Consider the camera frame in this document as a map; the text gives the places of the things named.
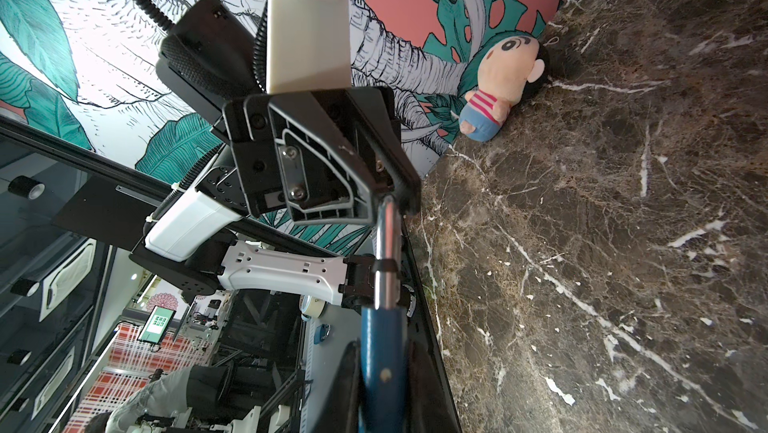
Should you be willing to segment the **blue padlock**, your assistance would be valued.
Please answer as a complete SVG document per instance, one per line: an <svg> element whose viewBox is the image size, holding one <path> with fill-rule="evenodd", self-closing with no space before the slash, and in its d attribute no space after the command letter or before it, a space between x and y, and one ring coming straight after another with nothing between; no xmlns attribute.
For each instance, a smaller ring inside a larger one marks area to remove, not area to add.
<svg viewBox="0 0 768 433"><path fill-rule="evenodd" d="M361 432L402 432L408 366L406 311L401 294L402 215L394 196L379 205L374 245L374 304L362 310Z"/></svg>

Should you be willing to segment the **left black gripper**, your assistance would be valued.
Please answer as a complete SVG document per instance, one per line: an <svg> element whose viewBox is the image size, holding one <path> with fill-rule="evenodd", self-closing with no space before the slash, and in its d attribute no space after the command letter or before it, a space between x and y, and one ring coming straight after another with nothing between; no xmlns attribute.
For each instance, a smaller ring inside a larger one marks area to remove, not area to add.
<svg viewBox="0 0 768 433"><path fill-rule="evenodd" d="M376 223L387 196L421 207L386 86L251 94L222 109L250 215L285 209L297 225Z"/></svg>

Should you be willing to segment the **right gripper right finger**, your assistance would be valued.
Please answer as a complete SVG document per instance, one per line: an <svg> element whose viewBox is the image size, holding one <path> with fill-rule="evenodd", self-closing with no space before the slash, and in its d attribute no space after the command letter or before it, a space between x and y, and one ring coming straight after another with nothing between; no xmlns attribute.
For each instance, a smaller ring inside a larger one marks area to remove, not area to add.
<svg viewBox="0 0 768 433"><path fill-rule="evenodd" d="M408 350L406 431L412 433L460 432L456 416L449 411L438 372L426 348L412 342Z"/></svg>

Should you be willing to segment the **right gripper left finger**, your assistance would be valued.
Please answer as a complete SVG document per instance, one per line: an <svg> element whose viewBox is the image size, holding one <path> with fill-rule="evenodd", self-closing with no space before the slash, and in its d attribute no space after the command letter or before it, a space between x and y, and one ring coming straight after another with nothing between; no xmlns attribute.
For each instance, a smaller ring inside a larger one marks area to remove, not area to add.
<svg viewBox="0 0 768 433"><path fill-rule="evenodd" d="M344 349L314 433L357 433L360 408L360 341Z"/></svg>

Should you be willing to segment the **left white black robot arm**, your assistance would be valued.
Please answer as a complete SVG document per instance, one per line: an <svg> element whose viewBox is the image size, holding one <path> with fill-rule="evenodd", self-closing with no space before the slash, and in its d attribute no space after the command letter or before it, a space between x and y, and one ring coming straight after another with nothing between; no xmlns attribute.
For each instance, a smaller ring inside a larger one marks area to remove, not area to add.
<svg viewBox="0 0 768 433"><path fill-rule="evenodd" d="M405 306L400 222L418 210L421 182L400 145L393 90L269 93L266 39L220 0L198 0L168 30L158 74L195 105L219 109L210 123L222 143L147 218L132 259L187 299L261 289L346 308ZM372 226L376 253L263 253L236 238L234 223L276 210L298 226Z"/></svg>

